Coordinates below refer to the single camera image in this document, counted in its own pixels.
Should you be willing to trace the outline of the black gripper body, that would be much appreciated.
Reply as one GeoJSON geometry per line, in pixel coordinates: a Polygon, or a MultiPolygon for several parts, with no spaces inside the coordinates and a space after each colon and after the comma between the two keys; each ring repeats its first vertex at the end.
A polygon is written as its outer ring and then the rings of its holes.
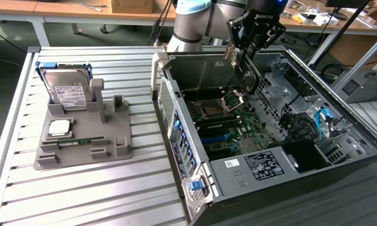
{"type": "Polygon", "coordinates": [[[243,27],[271,28],[278,23],[285,6],[285,0],[249,0],[245,7],[243,27]]]}

